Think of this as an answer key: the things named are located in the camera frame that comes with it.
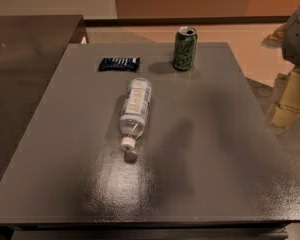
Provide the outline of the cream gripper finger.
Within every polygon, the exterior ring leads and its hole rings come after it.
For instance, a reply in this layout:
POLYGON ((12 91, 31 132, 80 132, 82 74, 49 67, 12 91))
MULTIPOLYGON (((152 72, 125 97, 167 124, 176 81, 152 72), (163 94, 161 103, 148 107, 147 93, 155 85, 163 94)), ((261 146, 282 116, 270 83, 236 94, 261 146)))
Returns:
POLYGON ((276 28, 271 34, 266 37, 267 41, 281 42, 285 34, 286 25, 283 24, 276 28))
POLYGON ((278 80, 278 95, 269 122, 278 128, 290 127, 300 116, 300 66, 278 80))

